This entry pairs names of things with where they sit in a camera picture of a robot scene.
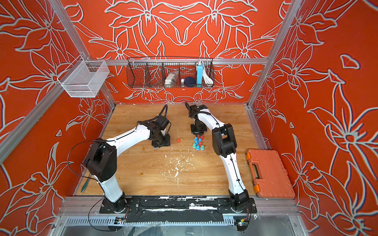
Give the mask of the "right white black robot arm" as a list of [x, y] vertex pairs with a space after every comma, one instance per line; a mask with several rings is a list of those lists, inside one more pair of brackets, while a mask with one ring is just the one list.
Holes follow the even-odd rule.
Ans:
[[222, 160], [228, 179], [230, 207], [237, 213], [242, 212], [250, 203], [250, 197], [238, 168], [237, 142], [232, 125], [221, 122], [205, 105], [189, 105], [185, 102], [185, 106], [189, 118], [194, 119], [194, 124], [191, 125], [193, 135], [211, 131], [213, 150]]

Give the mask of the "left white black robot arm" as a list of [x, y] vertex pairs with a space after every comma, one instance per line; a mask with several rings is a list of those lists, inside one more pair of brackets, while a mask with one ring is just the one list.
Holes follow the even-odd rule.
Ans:
[[99, 138], [93, 141], [83, 164], [104, 192], [102, 204], [106, 211], [121, 213], [128, 207], [125, 193], [116, 178], [118, 157], [145, 140], [150, 140], [153, 148], [170, 146], [168, 126], [171, 122], [167, 112], [168, 106], [164, 105], [156, 117], [138, 121], [135, 128], [108, 140]]

